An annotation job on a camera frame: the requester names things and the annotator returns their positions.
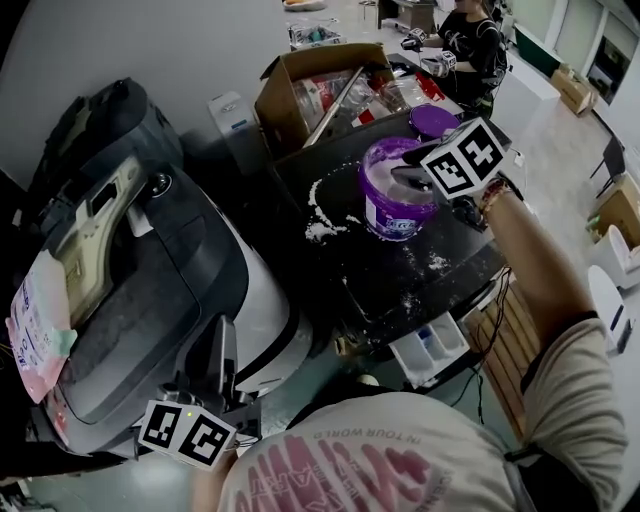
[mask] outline white t-shirt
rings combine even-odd
[[[525,444],[564,463],[609,510],[627,441],[602,323],[561,336],[524,398]],[[519,491],[506,466],[493,435],[461,413],[387,393],[326,407],[255,445],[231,469],[219,510],[512,512]]]

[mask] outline backpack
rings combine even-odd
[[[488,30],[495,30],[498,34],[499,43],[496,54],[493,57],[493,62],[489,64],[487,68],[487,76],[482,79],[482,83],[488,86],[489,90],[493,90],[498,87],[509,69],[509,62],[507,61],[507,43],[506,38],[502,32],[498,30],[495,21],[492,19],[486,19],[478,25],[476,37],[480,39]]]

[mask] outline pink graphic print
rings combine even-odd
[[[322,467],[333,470],[358,512],[369,512],[368,503],[374,502],[385,512],[394,512],[398,497],[407,502],[409,509],[414,509],[429,497],[431,465],[413,450],[399,452],[386,448],[380,451],[364,443],[360,450],[368,464],[363,467],[341,442],[329,444],[320,440],[317,446],[326,459],[322,461],[323,466],[302,437],[287,435],[284,446],[270,446],[266,457],[258,456],[258,466],[248,470],[250,499],[243,491],[236,493],[236,512],[345,510],[341,496]],[[366,489],[365,495],[350,477],[354,474]]]

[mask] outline purple lid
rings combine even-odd
[[[445,130],[460,126],[460,121],[451,112],[433,105],[420,105],[411,109],[409,124],[415,130],[432,139],[440,138]]]

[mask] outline wooden crate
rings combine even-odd
[[[482,352],[489,347],[498,313],[496,299],[483,311],[476,310],[467,316],[464,323],[473,350]],[[517,281],[513,281],[504,301],[504,316],[496,341],[483,368],[518,439],[522,439],[525,428],[520,382],[539,353],[540,340],[531,315]]]

